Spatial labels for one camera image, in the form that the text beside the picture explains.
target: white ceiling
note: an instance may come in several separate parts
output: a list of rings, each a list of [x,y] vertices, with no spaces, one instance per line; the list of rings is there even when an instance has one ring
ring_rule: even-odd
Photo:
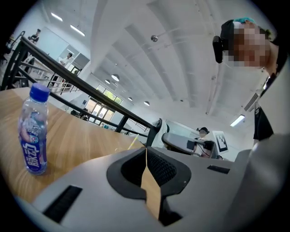
[[[245,123],[236,128],[252,126],[253,113],[243,108],[267,75],[218,65],[212,47],[213,36],[229,19],[251,17],[273,31],[248,1],[61,0],[47,1],[47,7],[86,34],[82,39],[91,45],[93,75],[105,83],[118,74],[113,89],[123,98],[132,97],[137,105],[149,101],[156,111],[158,102],[167,102],[173,111],[183,104],[188,112],[225,125],[245,114]],[[156,43],[152,35],[158,36]]]

